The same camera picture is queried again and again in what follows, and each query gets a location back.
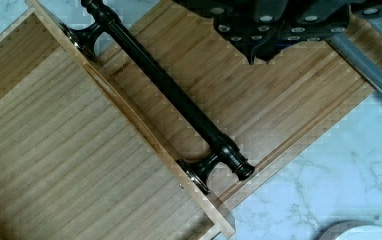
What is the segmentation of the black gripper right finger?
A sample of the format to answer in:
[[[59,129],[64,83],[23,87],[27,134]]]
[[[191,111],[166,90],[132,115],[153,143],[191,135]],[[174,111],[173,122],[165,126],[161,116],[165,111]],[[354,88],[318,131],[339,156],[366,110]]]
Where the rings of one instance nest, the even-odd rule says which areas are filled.
[[[320,41],[344,32],[350,13],[382,17],[382,0],[262,0],[262,25],[272,30],[262,45],[262,60],[299,41]]]

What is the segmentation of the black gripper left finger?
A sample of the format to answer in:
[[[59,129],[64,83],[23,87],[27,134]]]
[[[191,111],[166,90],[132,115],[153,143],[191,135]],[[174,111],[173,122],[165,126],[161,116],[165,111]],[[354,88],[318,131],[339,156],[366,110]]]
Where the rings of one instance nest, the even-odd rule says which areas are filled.
[[[173,0],[203,18],[229,41],[250,65],[272,60],[284,49],[279,32],[284,0]]]

